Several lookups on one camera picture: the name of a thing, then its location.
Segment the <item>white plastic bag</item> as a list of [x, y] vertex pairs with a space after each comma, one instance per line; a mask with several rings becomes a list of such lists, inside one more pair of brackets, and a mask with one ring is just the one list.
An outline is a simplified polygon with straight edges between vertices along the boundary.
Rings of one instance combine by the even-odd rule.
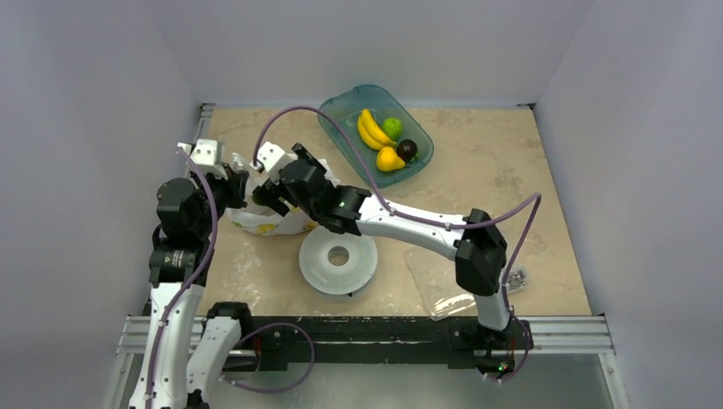
[[298, 207], [292, 207], [284, 216], [279, 215], [268, 207], [255, 204], [252, 200], [252, 189], [258, 186], [260, 176], [250, 176], [246, 183], [246, 207], [242, 209], [227, 208], [224, 215], [238, 228], [258, 235], [294, 235], [313, 230], [319, 224], [313, 221]]

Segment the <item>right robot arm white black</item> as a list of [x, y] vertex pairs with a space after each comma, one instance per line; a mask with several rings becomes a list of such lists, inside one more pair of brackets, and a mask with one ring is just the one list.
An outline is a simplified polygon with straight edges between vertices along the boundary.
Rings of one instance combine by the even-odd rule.
[[477, 305], [481, 340], [498, 347], [512, 335], [512, 314], [503, 293], [507, 242], [490, 216], [434, 213], [381, 199], [367, 189], [334, 184], [327, 169], [297, 143], [288, 153], [266, 141], [253, 154], [252, 168], [267, 175], [254, 196], [277, 213], [297, 206], [337, 234], [395, 239], [454, 262], [457, 285]]

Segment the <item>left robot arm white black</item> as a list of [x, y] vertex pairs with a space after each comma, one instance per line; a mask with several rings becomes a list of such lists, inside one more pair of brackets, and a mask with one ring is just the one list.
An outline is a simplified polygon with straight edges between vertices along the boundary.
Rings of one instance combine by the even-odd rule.
[[157, 193], [159, 225], [149, 258], [150, 327], [130, 408], [184, 408], [186, 370], [196, 309], [205, 289], [218, 221], [246, 206], [249, 174], [222, 165], [217, 176], [174, 178]]

